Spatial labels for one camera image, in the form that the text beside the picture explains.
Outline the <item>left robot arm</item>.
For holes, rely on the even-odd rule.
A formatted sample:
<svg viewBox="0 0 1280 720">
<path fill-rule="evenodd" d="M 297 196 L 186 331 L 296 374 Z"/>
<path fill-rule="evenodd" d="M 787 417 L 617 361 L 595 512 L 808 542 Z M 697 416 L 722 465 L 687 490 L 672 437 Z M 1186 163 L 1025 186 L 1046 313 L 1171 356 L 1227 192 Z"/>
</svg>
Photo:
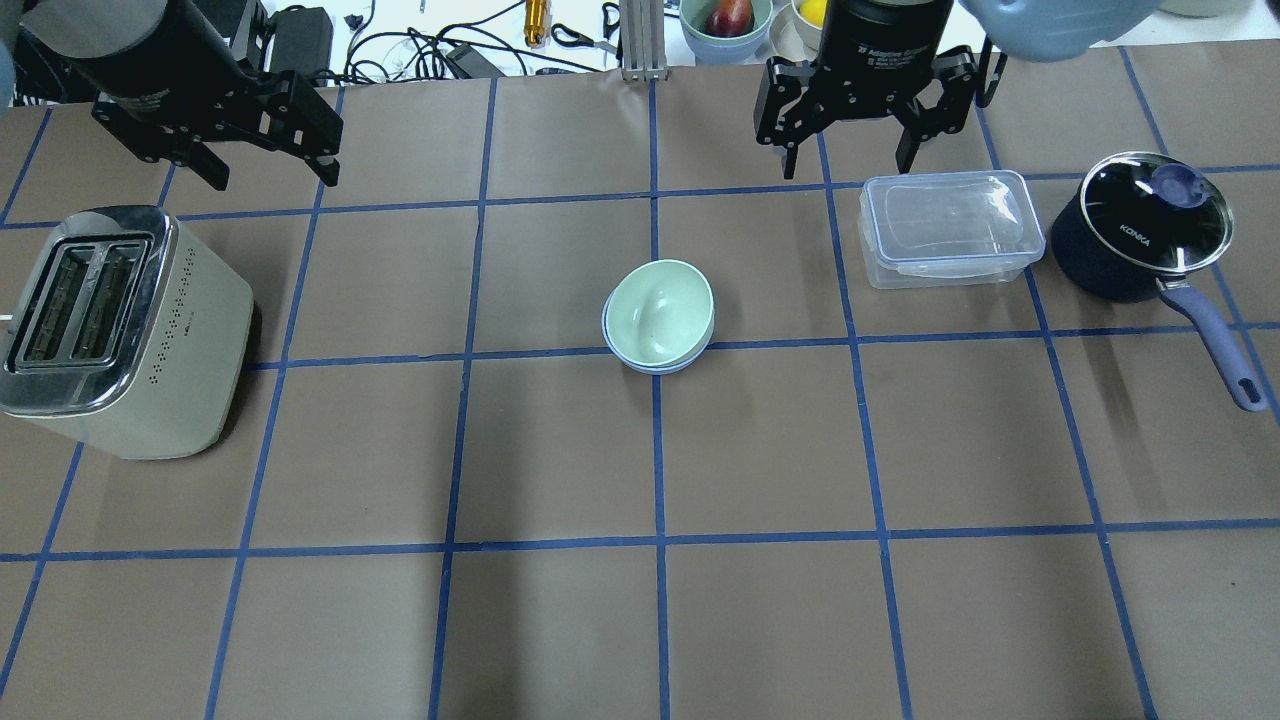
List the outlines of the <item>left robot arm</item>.
<svg viewBox="0 0 1280 720">
<path fill-rule="evenodd" d="M 215 143 L 298 158 L 338 183 L 343 122 L 296 70 L 251 70 L 192 1 L 12 1 L 15 22 L 99 91 L 96 122 L 134 158 L 223 191 Z"/>
</svg>

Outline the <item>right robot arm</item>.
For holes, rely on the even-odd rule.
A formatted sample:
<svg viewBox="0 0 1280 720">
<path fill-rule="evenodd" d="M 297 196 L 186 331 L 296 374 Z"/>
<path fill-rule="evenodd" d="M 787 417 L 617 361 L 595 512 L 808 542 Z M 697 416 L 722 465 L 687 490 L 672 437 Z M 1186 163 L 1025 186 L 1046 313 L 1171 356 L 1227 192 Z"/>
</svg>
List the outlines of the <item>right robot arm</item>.
<svg viewBox="0 0 1280 720">
<path fill-rule="evenodd" d="M 836 122 L 896 119 L 899 172 L 919 147 L 960 132 L 987 108 L 1010 58 L 1051 63 L 1121 37 L 1155 12 L 1225 15 L 1234 1 L 965 1 L 984 31 L 979 53 L 941 51 L 951 1 L 831 1 L 813 61 L 765 63 L 754 110 L 756 141 L 778 149 L 791 179 L 800 146 Z"/>
</svg>

